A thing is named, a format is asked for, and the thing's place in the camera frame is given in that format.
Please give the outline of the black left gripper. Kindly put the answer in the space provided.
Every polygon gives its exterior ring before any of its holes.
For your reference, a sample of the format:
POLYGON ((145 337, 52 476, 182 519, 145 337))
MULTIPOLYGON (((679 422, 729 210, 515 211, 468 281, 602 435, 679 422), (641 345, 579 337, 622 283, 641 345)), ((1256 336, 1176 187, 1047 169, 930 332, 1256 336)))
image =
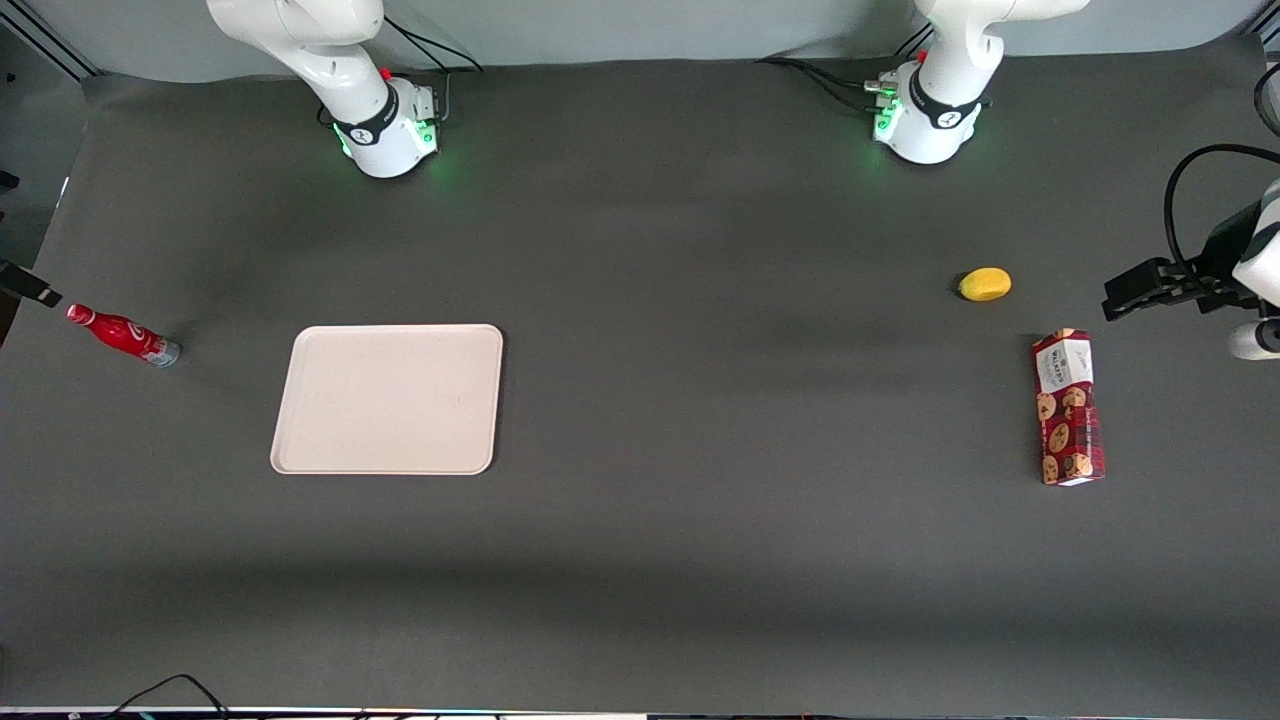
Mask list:
POLYGON ((1219 223, 1206 240, 1193 266, 1199 279, 1213 292, 1201 297, 1197 286, 1172 260, 1151 258, 1114 277, 1103 284, 1106 299, 1102 313, 1106 322, 1155 306, 1172 306, 1196 300, 1201 314, 1224 307, 1239 307, 1263 314, 1260 297, 1233 275, 1244 258, 1261 214, 1261 201, 1236 211, 1219 223))

